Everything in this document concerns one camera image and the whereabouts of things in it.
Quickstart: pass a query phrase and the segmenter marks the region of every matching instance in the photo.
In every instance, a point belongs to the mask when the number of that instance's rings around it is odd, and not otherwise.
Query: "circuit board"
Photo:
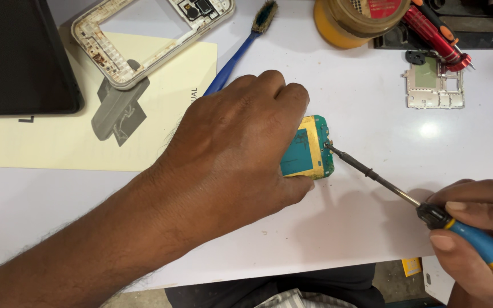
[[[332,153],[324,147],[325,142],[331,143],[326,120],[320,115],[304,117],[281,160],[284,177],[306,175],[317,180],[330,176],[334,162]]]
[[[167,0],[190,26],[181,38],[133,69],[100,29],[100,24],[134,0],[104,0],[72,24],[72,36],[118,90],[128,90],[235,11],[235,0]]]

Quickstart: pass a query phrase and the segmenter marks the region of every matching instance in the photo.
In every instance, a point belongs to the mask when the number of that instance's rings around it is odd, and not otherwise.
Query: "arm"
[[[0,266],[0,307],[99,307],[196,246],[298,203],[310,178],[279,163],[307,91],[267,71],[194,102],[155,164]]]
[[[493,180],[461,180],[428,201],[446,204],[446,210],[459,221],[493,235]],[[456,280],[448,307],[493,307],[493,270],[473,246],[448,230],[433,230],[430,236],[443,269]]]

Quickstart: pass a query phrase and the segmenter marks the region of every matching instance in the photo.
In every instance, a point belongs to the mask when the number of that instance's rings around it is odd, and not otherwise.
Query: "yellow container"
[[[316,0],[314,18],[328,42],[355,48],[391,30],[409,8],[410,0]]]

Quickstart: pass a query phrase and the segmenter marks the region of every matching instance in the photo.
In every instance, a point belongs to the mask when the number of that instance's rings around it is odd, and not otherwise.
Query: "brush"
[[[254,17],[250,36],[248,37],[248,39],[245,40],[243,45],[241,45],[241,47],[233,55],[233,57],[231,57],[231,59],[222,68],[218,75],[216,75],[216,78],[212,81],[203,96],[213,94],[223,88],[223,86],[229,79],[231,72],[233,72],[233,68],[235,67],[237,62],[239,62],[245,52],[247,52],[247,49],[250,47],[250,45],[252,45],[252,42],[254,42],[255,39],[257,39],[267,31],[267,28],[269,28],[271,21],[273,20],[273,17],[277,12],[277,8],[277,2],[275,2],[274,0],[269,0],[264,3],[264,6],[262,6],[262,8],[258,11],[256,17]]]

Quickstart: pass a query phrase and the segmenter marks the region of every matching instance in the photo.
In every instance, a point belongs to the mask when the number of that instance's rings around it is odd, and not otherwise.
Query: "blue grip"
[[[215,79],[212,81],[210,84],[209,88],[207,91],[205,91],[205,94],[203,96],[207,96],[213,93],[216,93],[220,91],[223,86],[226,85],[227,80],[229,79],[229,76],[233,72],[233,69],[235,68],[235,65],[241,57],[247,52],[247,49],[250,47],[252,42],[258,37],[261,36],[262,33],[258,32],[251,32],[250,36],[245,40],[243,45],[239,48],[239,50],[231,57],[231,59],[226,63],[226,65],[222,68],[222,70],[216,75]]]
[[[462,222],[456,221],[450,228],[466,239],[483,258],[484,262],[493,263],[493,237],[486,234],[479,228],[468,226]]]

